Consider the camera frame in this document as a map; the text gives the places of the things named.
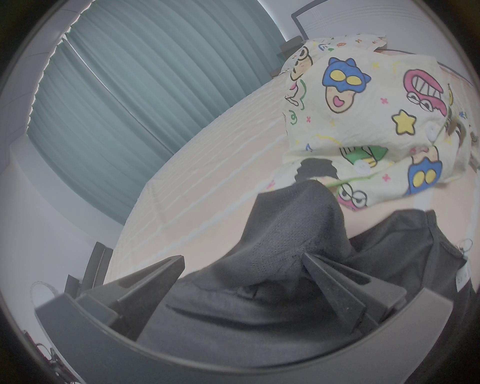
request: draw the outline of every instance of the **yellow squiggle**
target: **yellow squiggle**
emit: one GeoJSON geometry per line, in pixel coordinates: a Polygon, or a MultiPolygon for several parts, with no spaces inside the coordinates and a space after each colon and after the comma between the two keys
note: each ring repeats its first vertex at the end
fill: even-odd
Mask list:
{"type": "Polygon", "coordinates": [[[333,141],[335,144],[338,144],[339,146],[343,147],[343,144],[340,141],[335,140],[333,137],[322,136],[322,135],[319,135],[319,134],[316,134],[315,136],[317,136],[319,139],[327,139],[327,140],[333,141]]]}

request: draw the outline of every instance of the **bed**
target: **bed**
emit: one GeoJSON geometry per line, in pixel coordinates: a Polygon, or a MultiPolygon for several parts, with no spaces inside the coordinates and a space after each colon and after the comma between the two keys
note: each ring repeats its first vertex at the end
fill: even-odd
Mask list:
{"type": "MultiPolygon", "coordinates": [[[[386,55],[404,53],[384,50],[386,55]]],[[[447,80],[469,100],[477,130],[480,99],[466,79],[443,66],[447,80]]],[[[205,267],[240,239],[257,194],[265,190],[288,148],[281,113],[285,76],[279,75],[214,120],[146,184],[130,214],[108,266],[105,283],[159,260],[181,254],[184,274],[205,267]]],[[[381,203],[364,211],[342,207],[349,237],[398,209],[433,209],[438,225],[455,245],[469,250],[472,281],[480,282],[480,175],[381,203]]]]}

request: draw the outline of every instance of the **bed sheet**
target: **bed sheet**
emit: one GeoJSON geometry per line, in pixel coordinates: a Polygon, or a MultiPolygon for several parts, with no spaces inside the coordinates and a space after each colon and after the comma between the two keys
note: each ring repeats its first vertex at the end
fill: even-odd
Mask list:
{"type": "MultiPolygon", "coordinates": [[[[400,54],[385,51],[384,54],[400,54]]],[[[480,124],[474,87],[445,69],[466,103],[472,127],[480,124]]],[[[257,194],[282,164],[288,148],[281,113],[282,74],[234,105],[178,151],[146,184],[114,249],[105,282],[173,255],[185,257],[183,275],[227,253],[239,240],[257,194]]],[[[419,194],[352,212],[342,207],[349,237],[398,209],[433,209],[453,244],[472,239],[472,281],[480,282],[480,172],[419,194]]]]}

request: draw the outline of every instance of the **black garment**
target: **black garment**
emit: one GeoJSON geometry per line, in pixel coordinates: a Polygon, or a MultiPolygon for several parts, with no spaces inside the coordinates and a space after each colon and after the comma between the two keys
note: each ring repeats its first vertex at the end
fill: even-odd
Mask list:
{"type": "Polygon", "coordinates": [[[409,301],[423,287],[455,299],[456,272],[465,262],[434,212],[395,212],[349,241],[331,192],[313,180],[296,183],[260,194],[239,243],[180,279],[137,342],[198,362],[261,367],[358,340],[361,334],[342,328],[303,267],[305,252],[402,286],[409,301]]]}

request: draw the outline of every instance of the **green curtain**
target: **green curtain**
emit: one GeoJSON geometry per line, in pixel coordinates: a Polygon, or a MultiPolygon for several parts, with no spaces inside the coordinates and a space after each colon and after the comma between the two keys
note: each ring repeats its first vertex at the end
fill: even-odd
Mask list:
{"type": "Polygon", "coordinates": [[[124,223],[174,153],[271,79],[283,42],[257,0],[96,0],[52,56],[27,133],[124,223]]]}

